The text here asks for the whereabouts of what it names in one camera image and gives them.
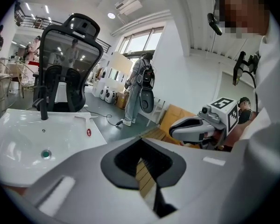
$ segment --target cardboard box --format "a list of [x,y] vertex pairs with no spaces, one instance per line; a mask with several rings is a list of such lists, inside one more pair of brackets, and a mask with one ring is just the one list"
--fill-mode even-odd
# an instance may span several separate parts
[[126,106],[127,99],[129,97],[129,93],[128,92],[118,92],[117,95],[118,95],[118,99],[116,102],[116,106],[120,109],[124,109]]

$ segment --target sink drain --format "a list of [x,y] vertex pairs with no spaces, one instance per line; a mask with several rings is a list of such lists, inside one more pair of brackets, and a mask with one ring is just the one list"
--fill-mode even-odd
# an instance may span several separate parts
[[49,159],[52,156],[52,153],[50,150],[46,149],[42,151],[42,158],[43,159]]

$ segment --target red object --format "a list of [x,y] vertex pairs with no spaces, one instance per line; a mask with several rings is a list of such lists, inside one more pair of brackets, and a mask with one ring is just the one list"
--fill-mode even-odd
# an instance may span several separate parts
[[88,135],[88,137],[91,136],[91,130],[90,129],[87,129],[87,135]]
[[39,62],[31,62],[31,61],[30,61],[30,62],[28,63],[28,65],[36,65],[36,66],[39,67]]

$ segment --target white shoe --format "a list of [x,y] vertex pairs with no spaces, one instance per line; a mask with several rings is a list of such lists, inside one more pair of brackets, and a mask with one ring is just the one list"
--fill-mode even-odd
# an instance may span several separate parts
[[132,122],[131,121],[129,121],[129,120],[122,120],[122,123],[124,124],[124,125],[126,125],[126,126],[131,126],[131,124],[132,124]]

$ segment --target black railing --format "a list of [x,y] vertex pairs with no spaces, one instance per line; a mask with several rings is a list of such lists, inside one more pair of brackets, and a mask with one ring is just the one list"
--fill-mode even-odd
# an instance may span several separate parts
[[[62,25],[62,23],[58,21],[53,21],[53,20],[50,21],[49,19],[42,18],[42,17],[26,16],[21,8],[15,10],[14,20],[19,27],[37,28],[42,30],[44,30],[47,26],[52,24]],[[105,53],[107,53],[109,48],[111,47],[108,43],[100,39],[96,39],[96,42],[102,46]]]

